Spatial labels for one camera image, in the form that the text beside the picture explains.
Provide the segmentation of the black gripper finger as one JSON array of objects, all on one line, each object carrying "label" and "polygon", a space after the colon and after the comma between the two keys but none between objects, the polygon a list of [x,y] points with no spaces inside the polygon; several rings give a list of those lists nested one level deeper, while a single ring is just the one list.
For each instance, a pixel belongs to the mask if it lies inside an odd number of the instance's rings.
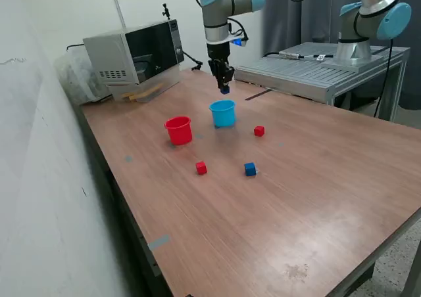
[{"label": "black gripper finger", "polygon": [[219,89],[229,89],[229,83],[234,75],[234,67],[230,66],[225,60],[216,60],[216,79]]},{"label": "black gripper finger", "polygon": [[222,86],[222,70],[220,69],[221,62],[218,59],[211,58],[208,64],[212,75],[216,78],[218,87]]}]

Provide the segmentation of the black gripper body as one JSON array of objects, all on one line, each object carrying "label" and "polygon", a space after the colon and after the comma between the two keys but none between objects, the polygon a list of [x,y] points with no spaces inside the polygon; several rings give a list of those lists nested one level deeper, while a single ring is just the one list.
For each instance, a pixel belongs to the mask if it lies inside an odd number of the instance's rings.
[{"label": "black gripper body", "polygon": [[227,61],[230,56],[230,43],[207,44],[207,53],[210,59]]}]

